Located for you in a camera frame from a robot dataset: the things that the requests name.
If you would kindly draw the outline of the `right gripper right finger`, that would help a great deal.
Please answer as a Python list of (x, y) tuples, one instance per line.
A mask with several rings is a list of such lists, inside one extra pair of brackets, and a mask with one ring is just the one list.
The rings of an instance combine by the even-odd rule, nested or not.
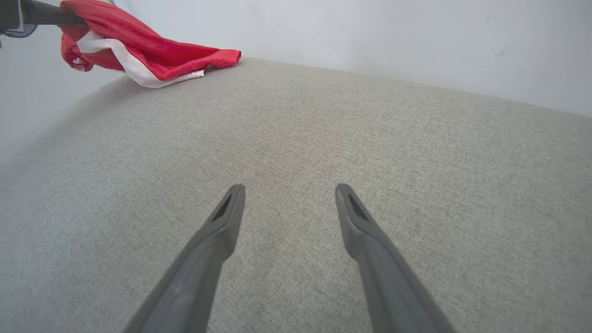
[(357, 262), (375, 333), (453, 333), (455, 329), (353, 188), (335, 203), (347, 253)]

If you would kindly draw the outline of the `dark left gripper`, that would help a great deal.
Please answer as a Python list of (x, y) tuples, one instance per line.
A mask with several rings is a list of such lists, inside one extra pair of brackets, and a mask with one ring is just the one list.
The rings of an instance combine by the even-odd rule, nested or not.
[(86, 25), (83, 18), (68, 9), (37, 0), (1, 0), (0, 33), (11, 38), (26, 38), (38, 25)]

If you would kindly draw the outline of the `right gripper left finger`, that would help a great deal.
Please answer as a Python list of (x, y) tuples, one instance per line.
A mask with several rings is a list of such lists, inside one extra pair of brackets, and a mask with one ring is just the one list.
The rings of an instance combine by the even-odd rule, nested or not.
[(243, 184), (229, 188), (128, 322), (126, 333), (207, 331), (223, 263), (237, 244), (245, 200)]

